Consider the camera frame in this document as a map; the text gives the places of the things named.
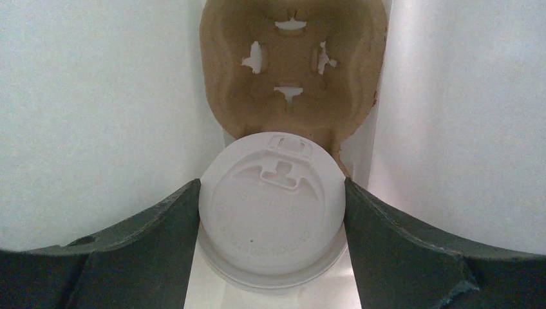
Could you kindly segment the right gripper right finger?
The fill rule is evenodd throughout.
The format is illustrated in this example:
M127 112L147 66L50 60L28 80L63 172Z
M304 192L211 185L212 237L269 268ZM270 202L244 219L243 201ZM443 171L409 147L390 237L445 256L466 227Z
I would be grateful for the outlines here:
M344 184L363 308L545 307L545 256L461 238Z

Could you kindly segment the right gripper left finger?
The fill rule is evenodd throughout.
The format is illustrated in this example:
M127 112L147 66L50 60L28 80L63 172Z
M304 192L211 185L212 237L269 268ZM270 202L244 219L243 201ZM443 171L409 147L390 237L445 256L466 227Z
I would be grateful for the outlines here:
M1 251L2 308L183 308L201 183L69 245Z

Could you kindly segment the white cup lid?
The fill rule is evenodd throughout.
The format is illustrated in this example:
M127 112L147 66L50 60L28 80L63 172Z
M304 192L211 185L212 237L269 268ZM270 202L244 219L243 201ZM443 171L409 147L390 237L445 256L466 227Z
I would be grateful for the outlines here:
M346 252L345 176L317 143L264 132L233 141L201 177L198 244L228 283L302 286Z

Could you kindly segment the white paper bag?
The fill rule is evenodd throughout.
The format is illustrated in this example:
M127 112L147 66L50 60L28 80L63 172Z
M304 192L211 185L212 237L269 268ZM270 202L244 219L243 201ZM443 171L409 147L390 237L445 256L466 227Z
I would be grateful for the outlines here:
M354 180L461 238L545 253L545 2L386 1L379 103ZM1 2L1 251L66 246L142 212L223 146L202 1ZM355 277L294 295L194 255L183 308L362 308Z

